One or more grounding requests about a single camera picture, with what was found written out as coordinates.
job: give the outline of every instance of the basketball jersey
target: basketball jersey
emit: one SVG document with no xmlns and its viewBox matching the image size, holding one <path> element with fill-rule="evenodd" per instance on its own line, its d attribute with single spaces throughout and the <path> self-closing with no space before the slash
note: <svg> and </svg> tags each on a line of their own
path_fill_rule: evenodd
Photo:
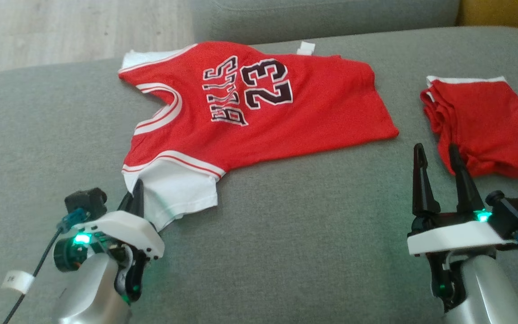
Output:
<svg viewBox="0 0 518 324">
<path fill-rule="evenodd" d="M 166 105 L 135 128 L 123 175 L 157 230 L 217 204 L 215 183 L 258 162 L 396 137 L 366 63 L 206 42 L 128 53 L 119 78 Z"/>
</svg>

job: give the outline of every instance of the robotic arm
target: robotic arm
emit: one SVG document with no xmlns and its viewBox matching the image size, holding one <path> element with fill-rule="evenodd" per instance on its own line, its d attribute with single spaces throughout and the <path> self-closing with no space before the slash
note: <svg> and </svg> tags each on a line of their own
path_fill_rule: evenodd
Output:
<svg viewBox="0 0 518 324">
<path fill-rule="evenodd" d="M 106 213 L 106 198 L 98 188 L 66 197 L 70 214 L 58 227 L 77 234 L 55 244 L 54 261 L 76 275 L 56 302 L 54 323 L 127 324 L 130 304 L 141 296 L 143 269 L 163 256 L 163 241 L 143 218 L 142 182 L 117 211 Z"/>
<path fill-rule="evenodd" d="M 458 205 L 441 213 L 427 176 L 423 146 L 415 145 L 413 215 L 409 254 L 426 256 L 431 291 L 448 324 L 518 323 L 518 297 L 495 260 L 496 252 L 518 249 L 518 198 L 501 191 L 487 196 L 487 211 L 456 145 L 450 146 Z"/>
</svg>

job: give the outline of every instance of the black cable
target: black cable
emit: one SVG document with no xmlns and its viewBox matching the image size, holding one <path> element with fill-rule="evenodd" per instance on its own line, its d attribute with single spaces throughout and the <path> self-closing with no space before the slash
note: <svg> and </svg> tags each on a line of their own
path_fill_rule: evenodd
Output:
<svg viewBox="0 0 518 324">
<path fill-rule="evenodd" d="M 53 238 L 51 238 L 51 241 L 49 242 L 49 244 L 47 244 L 47 248 L 45 248 L 45 252 L 43 252 L 43 255 L 41 256 L 41 260 L 39 260 L 37 267 L 35 267 L 35 271 L 33 272 L 33 277 L 36 277 L 37 274 L 39 273 L 39 270 L 41 270 L 41 267 L 43 266 L 43 262 L 47 258 L 47 254 L 49 254 L 51 247 L 53 246 L 53 244 L 55 243 L 55 241 L 57 240 L 57 238 L 59 237 L 61 232 L 62 232 L 61 229 L 58 229 L 57 232 L 55 233 L 55 235 L 53 236 Z M 17 303 L 15 303 L 15 305 L 13 306 L 11 311 L 9 311 L 9 314 L 8 314 L 7 318 L 4 320 L 3 324 L 9 323 L 9 321 L 13 317 L 13 314 L 15 314 L 15 311 L 17 311 L 17 308 L 19 308 L 19 305 L 23 301 L 23 298 L 25 298 L 24 293 L 22 293 L 21 296 L 19 296 L 19 299 L 17 299 Z"/>
</svg>

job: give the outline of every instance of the sofa backrest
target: sofa backrest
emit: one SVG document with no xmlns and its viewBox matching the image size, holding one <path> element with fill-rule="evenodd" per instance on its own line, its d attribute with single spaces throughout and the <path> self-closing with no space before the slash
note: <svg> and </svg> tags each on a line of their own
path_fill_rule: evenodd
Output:
<svg viewBox="0 0 518 324">
<path fill-rule="evenodd" d="M 191 0 L 196 41 L 272 43 L 448 27 L 459 0 Z"/>
</svg>

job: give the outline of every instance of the gray sofa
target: gray sofa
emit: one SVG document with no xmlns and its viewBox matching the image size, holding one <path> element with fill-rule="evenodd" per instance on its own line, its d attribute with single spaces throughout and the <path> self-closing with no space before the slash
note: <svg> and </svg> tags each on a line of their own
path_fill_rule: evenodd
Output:
<svg viewBox="0 0 518 324">
<path fill-rule="evenodd" d="M 377 9 L 366 12 L 390 10 L 373 3 Z M 448 6 L 437 12 L 456 10 L 456 1 L 440 4 Z M 395 24 L 398 11 L 392 13 L 381 19 L 393 27 L 425 27 Z M 433 25 L 452 21 L 443 24 L 434 18 L 435 10 L 424 14 L 433 17 Z M 518 29 L 445 27 L 310 39 L 310 33 L 289 31 L 294 25 L 282 23 L 280 28 L 288 28 L 281 35 L 263 38 L 251 29 L 220 35 L 221 24 L 238 20 L 213 17 L 212 39 L 257 43 L 301 35 L 317 44 L 317 55 L 368 62 L 401 133 L 390 141 L 265 162 L 226 175 L 218 183 L 218 207 L 161 232 L 166 254 L 146 270 L 131 323 L 438 322 L 442 305 L 430 295 L 428 263 L 409 256 L 406 247 L 415 143 L 425 146 L 442 209 L 454 210 L 456 196 L 419 92 L 425 76 L 434 74 L 503 75 L 518 93 Z M 345 33 L 376 30 L 357 24 Z M 298 45 L 255 47 L 278 54 L 294 53 Z M 115 58 L 0 73 L 0 284 L 10 269 L 33 271 L 65 214 L 66 195 L 98 186 L 114 210 L 125 194 L 120 170 L 132 130 L 160 103 L 123 84 L 117 78 L 120 65 L 121 58 Z M 518 180 L 475 181 L 483 195 L 501 189 L 518 196 Z M 51 308 L 72 275 L 57 271 L 50 259 L 12 323 L 50 322 Z M 501 252 L 498 261 L 518 292 L 518 251 Z M 17 297 L 0 289 L 0 322 Z"/>
</svg>

